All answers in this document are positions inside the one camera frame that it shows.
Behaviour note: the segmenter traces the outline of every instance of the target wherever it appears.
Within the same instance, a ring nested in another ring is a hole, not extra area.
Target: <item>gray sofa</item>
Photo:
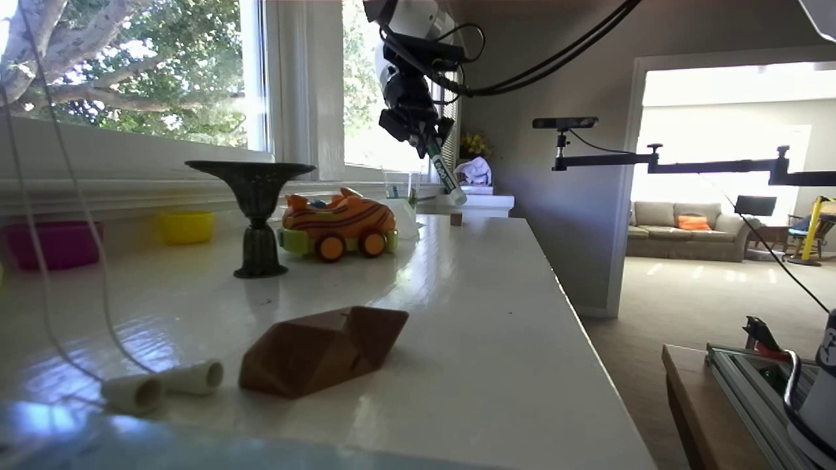
[[[710,231],[679,231],[676,218],[705,218]],[[628,257],[743,261],[749,227],[721,205],[636,201]]]

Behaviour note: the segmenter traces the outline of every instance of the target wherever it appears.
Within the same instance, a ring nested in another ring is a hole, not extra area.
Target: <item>purple container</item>
[[[40,233],[51,273],[90,266],[100,261],[98,240],[87,222],[40,222],[38,233]],[[19,261],[19,269],[40,273],[28,226],[9,227],[6,240],[11,254]]]

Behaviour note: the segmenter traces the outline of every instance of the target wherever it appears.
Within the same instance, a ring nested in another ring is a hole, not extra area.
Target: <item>floor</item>
[[[836,261],[786,265],[828,308],[836,305]],[[623,308],[614,321],[586,321],[629,415],[658,468],[687,468],[666,408],[661,344],[744,344],[743,323],[761,317],[781,348],[813,356],[827,312],[770,260],[723,261],[624,261]]]

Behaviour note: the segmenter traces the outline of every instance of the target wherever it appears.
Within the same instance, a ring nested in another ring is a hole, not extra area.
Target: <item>pillow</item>
[[[676,218],[679,231],[710,231],[708,218]]]

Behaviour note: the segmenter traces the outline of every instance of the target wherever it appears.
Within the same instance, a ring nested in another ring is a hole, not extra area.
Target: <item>orange toy car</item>
[[[361,252],[369,260],[395,252],[395,214],[389,206],[341,189],[329,201],[290,196],[281,227],[281,245],[295,257],[335,265]]]

